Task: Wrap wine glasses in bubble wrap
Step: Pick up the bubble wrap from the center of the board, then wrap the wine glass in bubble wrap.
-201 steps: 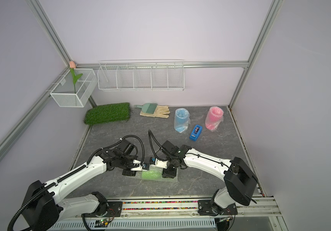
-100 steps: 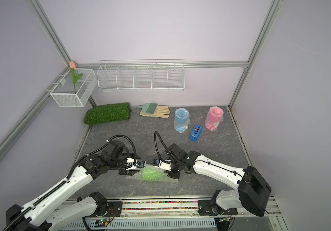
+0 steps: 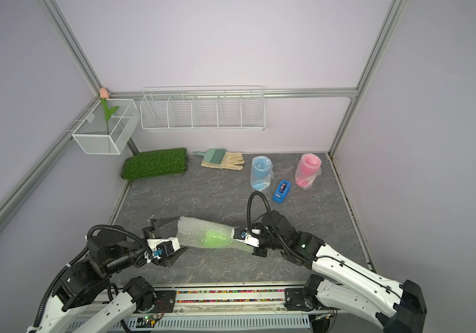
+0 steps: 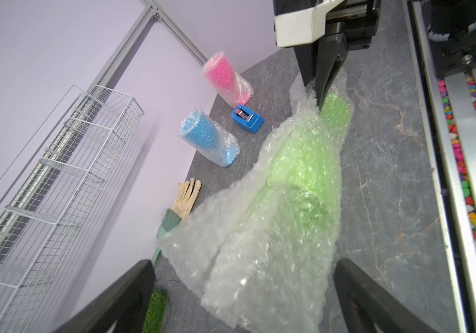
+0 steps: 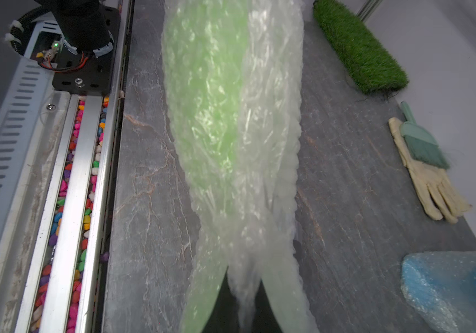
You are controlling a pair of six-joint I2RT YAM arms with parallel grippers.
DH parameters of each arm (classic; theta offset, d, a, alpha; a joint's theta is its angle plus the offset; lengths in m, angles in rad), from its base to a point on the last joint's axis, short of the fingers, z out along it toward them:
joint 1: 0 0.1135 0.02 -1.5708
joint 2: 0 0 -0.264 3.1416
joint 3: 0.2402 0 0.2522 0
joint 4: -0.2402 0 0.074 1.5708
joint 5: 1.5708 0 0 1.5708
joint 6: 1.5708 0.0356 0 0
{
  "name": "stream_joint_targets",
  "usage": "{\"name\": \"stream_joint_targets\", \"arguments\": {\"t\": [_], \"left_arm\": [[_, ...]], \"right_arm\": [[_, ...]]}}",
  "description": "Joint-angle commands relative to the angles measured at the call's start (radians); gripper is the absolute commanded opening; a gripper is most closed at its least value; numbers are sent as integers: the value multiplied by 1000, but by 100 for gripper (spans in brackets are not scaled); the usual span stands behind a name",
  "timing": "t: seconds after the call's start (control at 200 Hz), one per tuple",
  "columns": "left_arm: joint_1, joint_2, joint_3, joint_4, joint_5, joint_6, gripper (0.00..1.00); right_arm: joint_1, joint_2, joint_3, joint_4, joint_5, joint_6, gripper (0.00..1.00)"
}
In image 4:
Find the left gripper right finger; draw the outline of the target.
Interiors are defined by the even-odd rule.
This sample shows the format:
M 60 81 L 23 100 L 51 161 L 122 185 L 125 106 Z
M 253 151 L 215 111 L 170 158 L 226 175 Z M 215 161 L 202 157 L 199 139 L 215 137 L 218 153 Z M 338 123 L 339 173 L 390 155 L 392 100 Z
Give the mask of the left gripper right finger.
M 434 332 L 351 259 L 340 259 L 334 285 L 349 332 Z

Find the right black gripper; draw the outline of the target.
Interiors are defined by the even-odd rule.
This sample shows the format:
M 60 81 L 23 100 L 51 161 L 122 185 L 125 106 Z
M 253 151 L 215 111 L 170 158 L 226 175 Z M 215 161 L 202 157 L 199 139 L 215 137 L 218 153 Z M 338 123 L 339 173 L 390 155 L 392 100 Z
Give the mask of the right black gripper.
M 381 0 L 342 1 L 326 15 L 326 23 L 343 22 L 345 34 L 335 33 L 321 37 L 318 42 L 318 55 L 316 42 L 293 47 L 304 86 L 311 84 L 315 89 L 320 110 L 347 58 L 348 49 L 361 50 L 370 47 L 378 30 L 380 12 Z

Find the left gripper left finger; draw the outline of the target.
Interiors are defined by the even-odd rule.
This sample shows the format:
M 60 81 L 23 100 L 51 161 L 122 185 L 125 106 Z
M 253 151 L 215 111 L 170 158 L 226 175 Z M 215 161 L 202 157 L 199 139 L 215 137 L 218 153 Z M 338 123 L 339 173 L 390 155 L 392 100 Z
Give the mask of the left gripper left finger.
M 155 280 L 151 261 L 139 261 L 56 331 L 141 332 Z

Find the blue tape dispenser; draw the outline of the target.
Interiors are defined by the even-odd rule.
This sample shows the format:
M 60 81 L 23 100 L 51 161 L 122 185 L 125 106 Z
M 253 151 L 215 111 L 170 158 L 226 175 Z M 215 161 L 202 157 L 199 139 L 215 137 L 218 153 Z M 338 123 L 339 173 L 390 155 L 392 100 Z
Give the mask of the blue tape dispenser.
M 257 133 L 264 123 L 264 118 L 245 105 L 238 105 L 232 112 L 231 118 L 239 128 L 250 133 Z

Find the bubble wrap sheet stack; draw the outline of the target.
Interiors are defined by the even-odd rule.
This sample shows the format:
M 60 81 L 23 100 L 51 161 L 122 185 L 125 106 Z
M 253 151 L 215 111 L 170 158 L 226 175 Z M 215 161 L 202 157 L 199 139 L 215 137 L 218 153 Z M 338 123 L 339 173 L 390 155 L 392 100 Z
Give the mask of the bubble wrap sheet stack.
M 325 102 L 296 78 L 292 114 L 240 180 L 158 242 L 211 315 L 251 332 L 317 332 L 340 233 L 340 152 L 354 105 L 340 70 Z

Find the green plastic wine glass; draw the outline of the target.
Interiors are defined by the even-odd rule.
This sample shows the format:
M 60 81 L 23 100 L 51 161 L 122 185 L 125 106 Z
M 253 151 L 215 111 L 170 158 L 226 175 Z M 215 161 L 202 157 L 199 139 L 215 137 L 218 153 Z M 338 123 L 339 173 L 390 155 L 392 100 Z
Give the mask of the green plastic wine glass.
M 329 93 L 322 109 L 305 94 L 296 113 L 266 140 L 259 163 L 266 179 L 247 220 L 270 248 L 288 250 L 293 260 L 331 260 L 340 233 L 340 152 L 352 120 L 343 97 Z

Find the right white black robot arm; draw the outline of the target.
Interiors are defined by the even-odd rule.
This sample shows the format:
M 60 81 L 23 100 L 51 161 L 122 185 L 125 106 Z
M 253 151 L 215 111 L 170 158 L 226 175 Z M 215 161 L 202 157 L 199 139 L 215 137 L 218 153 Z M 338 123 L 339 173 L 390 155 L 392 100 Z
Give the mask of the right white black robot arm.
M 426 37 L 439 77 L 476 67 L 476 1 L 421 1 Z M 376 35 L 380 1 L 343 1 L 327 14 L 325 34 L 295 46 L 302 80 L 321 107 L 349 51 L 366 49 Z

